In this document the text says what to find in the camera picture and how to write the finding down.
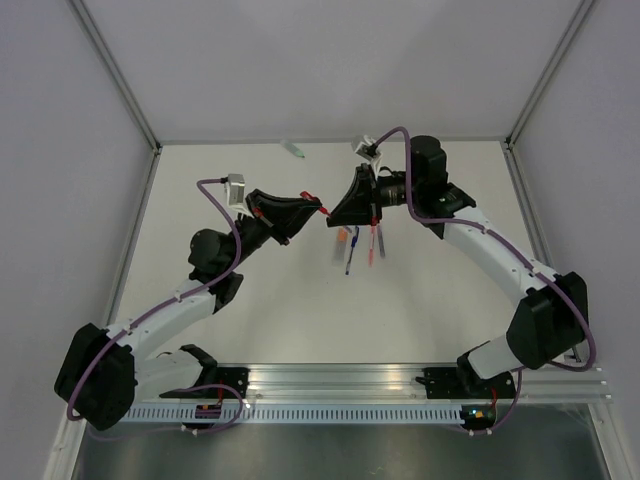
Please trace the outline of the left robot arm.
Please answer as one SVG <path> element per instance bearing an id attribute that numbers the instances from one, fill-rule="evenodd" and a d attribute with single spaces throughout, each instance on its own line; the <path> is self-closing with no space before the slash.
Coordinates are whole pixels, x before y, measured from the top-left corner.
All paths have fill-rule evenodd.
<path id="1" fill-rule="evenodd" d="M 244 280 L 236 267 L 269 240 L 287 245 L 322 208 L 307 193 L 281 198 L 254 190 L 245 200 L 249 212 L 228 221 L 230 232 L 193 235 L 193 269 L 169 299 L 134 320 L 107 328 L 89 323 L 76 332 L 54 383 L 72 419 L 105 431 L 139 401 L 227 396 L 217 386 L 217 361 L 201 348 L 187 344 L 164 355 L 156 350 L 230 304 Z"/>

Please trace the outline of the green highlighter pen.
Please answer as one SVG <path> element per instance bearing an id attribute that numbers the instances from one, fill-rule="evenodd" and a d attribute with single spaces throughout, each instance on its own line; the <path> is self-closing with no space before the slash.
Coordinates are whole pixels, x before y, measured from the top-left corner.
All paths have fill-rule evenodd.
<path id="1" fill-rule="evenodd" d="M 281 140 L 280 141 L 280 145 L 291 155 L 295 156 L 296 158 L 300 158 L 300 159 L 304 159 L 305 158 L 305 154 L 304 152 L 294 143 L 288 141 L 288 140 Z"/>

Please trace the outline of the orange highlighter pen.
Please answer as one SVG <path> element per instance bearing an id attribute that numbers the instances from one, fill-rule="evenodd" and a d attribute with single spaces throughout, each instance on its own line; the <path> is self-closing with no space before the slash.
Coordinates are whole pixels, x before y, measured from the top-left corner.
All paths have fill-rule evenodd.
<path id="1" fill-rule="evenodd" d="M 341 265 L 344 262 L 348 239 L 349 231 L 345 227 L 339 227 L 337 230 L 332 256 L 332 261 L 334 264 Z"/>

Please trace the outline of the blue gel pen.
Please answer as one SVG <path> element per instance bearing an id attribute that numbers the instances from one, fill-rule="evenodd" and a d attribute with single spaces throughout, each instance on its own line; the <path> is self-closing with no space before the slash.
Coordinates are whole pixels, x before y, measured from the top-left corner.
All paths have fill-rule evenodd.
<path id="1" fill-rule="evenodd" d="M 358 239 L 359 239 L 359 231 L 360 231 L 359 226 L 354 226 L 353 227 L 353 231 L 352 231 L 351 239 L 350 239 L 350 246 L 349 246 L 349 251 L 348 251 L 347 262 L 346 262 L 346 265 L 345 265 L 345 275 L 346 276 L 349 276 L 350 272 L 351 272 L 351 265 L 352 265 L 352 261 L 353 261 L 354 250 L 355 250 L 355 247 L 357 246 Z"/>

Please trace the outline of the purple grey marker pen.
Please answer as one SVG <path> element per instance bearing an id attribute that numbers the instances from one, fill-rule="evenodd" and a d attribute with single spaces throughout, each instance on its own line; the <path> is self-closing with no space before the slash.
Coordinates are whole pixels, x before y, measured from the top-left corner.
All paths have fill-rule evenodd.
<path id="1" fill-rule="evenodd" d="M 381 224 L 377 225 L 376 234 L 377 234 L 380 258 L 381 259 L 385 259 L 386 258 L 386 248 L 385 248 L 384 235 L 383 235 L 383 230 L 382 230 Z"/>

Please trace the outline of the red pen cap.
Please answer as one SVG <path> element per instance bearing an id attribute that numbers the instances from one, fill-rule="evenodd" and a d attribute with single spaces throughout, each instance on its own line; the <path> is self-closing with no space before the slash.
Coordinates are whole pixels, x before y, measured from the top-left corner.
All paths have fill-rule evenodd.
<path id="1" fill-rule="evenodd" d="M 310 194 L 308 191 L 302 191 L 300 193 L 300 196 L 302 198 L 306 199 L 306 200 L 309 200 L 309 201 L 316 201 L 317 200 L 317 198 L 314 195 Z"/>

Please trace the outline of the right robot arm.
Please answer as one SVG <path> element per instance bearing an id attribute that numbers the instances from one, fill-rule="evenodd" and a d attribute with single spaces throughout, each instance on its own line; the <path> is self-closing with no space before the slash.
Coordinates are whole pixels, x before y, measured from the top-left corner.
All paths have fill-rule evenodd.
<path id="1" fill-rule="evenodd" d="M 516 247 L 487 219 L 476 201 L 449 179 L 438 139 L 410 137 L 405 128 L 405 168 L 381 163 L 382 142 L 361 136 L 352 143 L 364 158 L 349 190 L 330 212 L 330 227 L 377 227 L 387 207 L 406 206 L 412 219 L 471 259 L 515 307 L 506 332 L 462 354 L 455 382 L 476 397 L 499 377 L 552 365 L 582 372 L 596 360 L 588 323 L 588 294 L 575 272 L 561 275 Z"/>

